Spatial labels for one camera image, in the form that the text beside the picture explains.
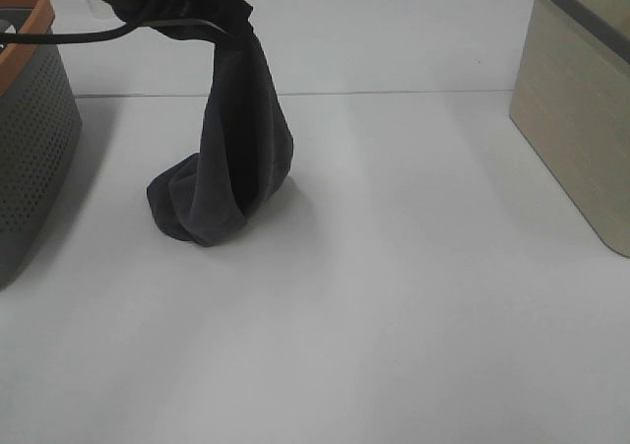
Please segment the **beige basket grey rim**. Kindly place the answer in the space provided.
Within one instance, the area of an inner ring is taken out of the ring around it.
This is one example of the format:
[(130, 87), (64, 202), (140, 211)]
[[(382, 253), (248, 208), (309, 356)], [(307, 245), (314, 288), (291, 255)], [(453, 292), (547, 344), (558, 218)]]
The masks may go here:
[(600, 241), (629, 254), (629, 0), (534, 0), (511, 120)]

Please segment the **grey perforated basket orange rim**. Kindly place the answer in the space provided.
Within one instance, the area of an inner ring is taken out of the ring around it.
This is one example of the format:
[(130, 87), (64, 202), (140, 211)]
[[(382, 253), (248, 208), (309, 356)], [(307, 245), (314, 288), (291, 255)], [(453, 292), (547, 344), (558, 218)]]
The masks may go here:
[(2, 286), (27, 262), (64, 184), (81, 129), (58, 48), (2, 44)]

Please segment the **dark grey towel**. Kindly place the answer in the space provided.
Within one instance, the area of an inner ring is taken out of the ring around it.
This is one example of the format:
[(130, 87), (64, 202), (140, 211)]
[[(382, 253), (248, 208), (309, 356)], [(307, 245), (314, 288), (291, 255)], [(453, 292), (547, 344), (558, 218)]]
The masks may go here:
[(244, 0), (220, 0), (211, 21), (215, 45), (211, 90), (199, 150), (147, 188), (158, 229), (181, 241), (218, 245), (282, 186), (293, 138)]

